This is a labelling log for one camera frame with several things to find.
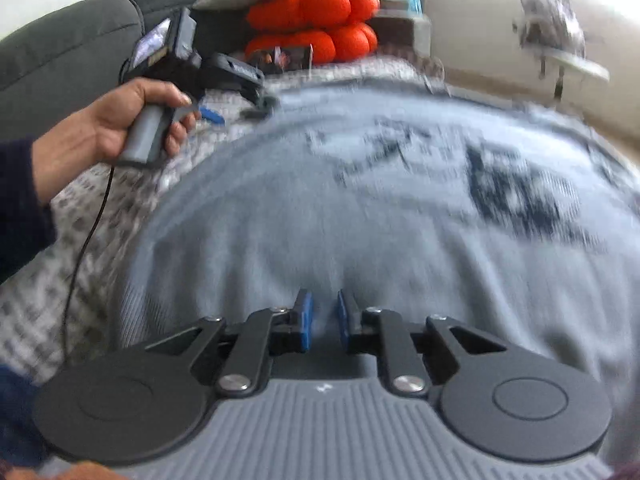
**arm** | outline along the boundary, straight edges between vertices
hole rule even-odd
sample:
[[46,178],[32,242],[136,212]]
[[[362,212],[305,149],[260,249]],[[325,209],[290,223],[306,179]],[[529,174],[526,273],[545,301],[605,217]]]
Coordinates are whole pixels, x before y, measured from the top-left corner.
[[[105,94],[33,142],[0,144],[0,283],[55,241],[49,206],[67,184],[124,148],[127,129],[145,103],[190,103],[174,85],[135,79]],[[195,126],[189,114],[171,126],[165,150],[174,156]]]

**black cable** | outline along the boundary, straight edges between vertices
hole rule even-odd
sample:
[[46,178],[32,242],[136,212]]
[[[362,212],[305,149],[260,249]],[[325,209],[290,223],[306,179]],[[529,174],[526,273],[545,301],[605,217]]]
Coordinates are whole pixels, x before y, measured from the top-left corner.
[[125,59],[122,64],[120,65],[120,71],[118,72],[118,83],[122,84],[122,77],[124,76],[124,69],[125,67],[128,68],[129,65],[129,58],[127,57],[127,59]]
[[107,189],[104,191],[104,198],[102,199],[102,205],[100,206],[100,211],[98,211],[98,216],[95,217],[94,225],[91,227],[89,234],[86,236],[84,240],[84,244],[82,245],[82,249],[80,249],[80,253],[78,254],[78,259],[76,260],[76,267],[74,268],[74,272],[71,275],[71,283],[69,284],[69,294],[66,296],[65,309],[62,312],[62,326],[60,329],[60,336],[62,338],[62,364],[66,368],[69,364],[69,349],[68,349],[68,333],[66,329],[66,324],[69,318],[69,308],[71,306],[71,298],[74,293],[74,288],[76,287],[76,279],[78,278],[78,270],[80,269],[80,264],[82,263],[82,257],[84,256],[84,252],[86,251],[89,242],[91,241],[91,237],[95,233],[95,229],[98,227],[98,223],[100,222],[100,218],[102,218],[102,213],[104,212],[104,207],[107,205],[107,199],[109,197],[109,192],[111,190],[111,183],[113,181],[113,171],[115,168],[112,166],[111,171],[109,172],[109,179],[107,181]]

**dark sleeve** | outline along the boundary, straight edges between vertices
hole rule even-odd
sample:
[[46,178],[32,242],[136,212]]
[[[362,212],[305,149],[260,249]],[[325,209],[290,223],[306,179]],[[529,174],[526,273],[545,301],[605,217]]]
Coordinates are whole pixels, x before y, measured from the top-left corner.
[[0,143],[0,283],[55,240],[51,209],[33,184],[31,140]]

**orange ball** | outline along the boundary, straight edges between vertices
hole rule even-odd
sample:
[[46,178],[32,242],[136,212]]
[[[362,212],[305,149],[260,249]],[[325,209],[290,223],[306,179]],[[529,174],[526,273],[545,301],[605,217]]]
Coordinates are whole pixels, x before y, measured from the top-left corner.
[[354,25],[345,25],[330,31],[334,40],[335,59],[353,61],[369,53],[369,40],[364,32]]
[[300,0],[303,19],[317,28],[335,27],[351,13],[349,0]]
[[284,36],[281,34],[265,34],[253,38],[246,46],[244,55],[249,57],[252,52],[256,50],[267,50],[274,46],[281,46],[284,44]]
[[354,23],[353,27],[361,30],[367,37],[367,41],[369,41],[369,52],[373,52],[378,48],[378,37],[376,36],[376,33],[373,31],[373,29],[369,27],[369,25],[367,25],[366,23]]
[[305,26],[300,0],[265,0],[249,8],[246,16],[255,30],[287,32]]
[[285,38],[285,46],[307,46],[313,48],[314,65],[331,63],[335,58],[335,47],[331,37],[322,30],[304,30]]
[[380,0],[349,0],[351,13],[347,18],[349,23],[365,22],[380,8]]

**display screen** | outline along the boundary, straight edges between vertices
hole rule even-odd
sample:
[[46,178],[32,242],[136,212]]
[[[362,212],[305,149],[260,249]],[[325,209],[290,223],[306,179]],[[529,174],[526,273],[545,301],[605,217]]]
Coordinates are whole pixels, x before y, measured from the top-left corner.
[[171,24],[171,18],[167,18],[164,22],[153,28],[148,34],[146,34],[136,47],[136,52],[133,56],[133,63],[131,68],[138,66],[149,56],[157,52],[162,48],[166,41],[166,35],[169,32],[169,25]]

